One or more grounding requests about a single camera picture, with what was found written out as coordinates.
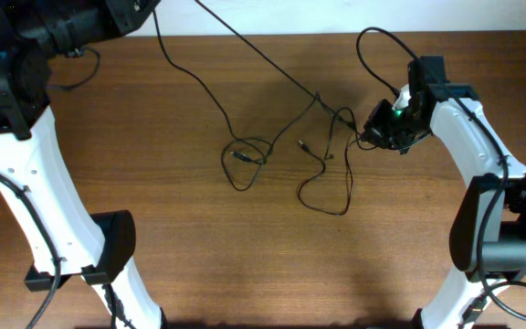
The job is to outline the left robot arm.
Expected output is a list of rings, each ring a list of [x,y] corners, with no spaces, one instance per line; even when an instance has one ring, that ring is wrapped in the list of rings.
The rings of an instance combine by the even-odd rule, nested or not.
[[[127,210],[90,214],[58,146],[47,94],[57,56],[78,58],[98,42],[139,29],[153,1],[0,1],[0,193],[34,257],[32,292],[52,298],[72,276],[101,298],[114,328],[164,328],[133,253]]]

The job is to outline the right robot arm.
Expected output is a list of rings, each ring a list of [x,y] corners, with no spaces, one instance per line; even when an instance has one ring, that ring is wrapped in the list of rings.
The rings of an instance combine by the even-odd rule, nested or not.
[[[490,126],[468,84],[447,80],[440,56],[408,64],[395,101],[382,100],[364,125],[366,142],[402,154],[428,135],[448,149],[467,192],[449,233],[453,266],[414,328],[471,328],[498,295],[526,287],[526,166]]]

